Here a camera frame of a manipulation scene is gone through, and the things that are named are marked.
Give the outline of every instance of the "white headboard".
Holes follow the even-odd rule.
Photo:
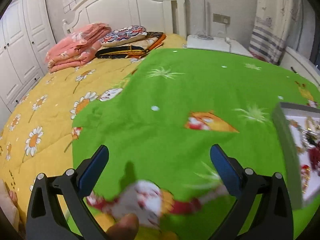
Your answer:
[[[90,23],[103,22],[112,30],[130,25],[144,26],[148,31],[187,36],[185,0],[81,0],[75,8],[75,18],[63,20],[65,35]],[[174,26],[175,12],[177,24]]]

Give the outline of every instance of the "curtain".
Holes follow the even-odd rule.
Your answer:
[[[258,59],[277,64],[287,45],[299,39],[301,0],[258,0],[249,51]]]

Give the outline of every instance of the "silver bolt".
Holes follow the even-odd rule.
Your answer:
[[[66,171],[67,176],[71,176],[74,173],[75,173],[74,169],[69,169],[69,170]]]
[[[250,168],[246,168],[246,169],[244,170],[244,172],[245,172],[246,174],[248,174],[248,175],[252,175],[252,174],[253,174],[253,170],[250,169]]]
[[[43,179],[44,178],[44,174],[43,173],[38,174],[37,178],[38,179]]]
[[[277,178],[277,179],[282,179],[282,175],[281,175],[281,173],[276,172],[276,178]]]

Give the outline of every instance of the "hand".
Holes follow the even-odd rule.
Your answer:
[[[111,240],[134,240],[139,230],[139,219],[135,214],[125,215],[107,230]]]

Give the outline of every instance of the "white bedside table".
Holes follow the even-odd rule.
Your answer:
[[[187,40],[187,48],[217,50],[246,57],[253,57],[251,53],[247,51],[239,42],[235,40],[229,40],[230,43],[227,43],[226,39],[228,38],[214,37],[212,41],[206,41],[199,39],[197,35],[189,35]]]

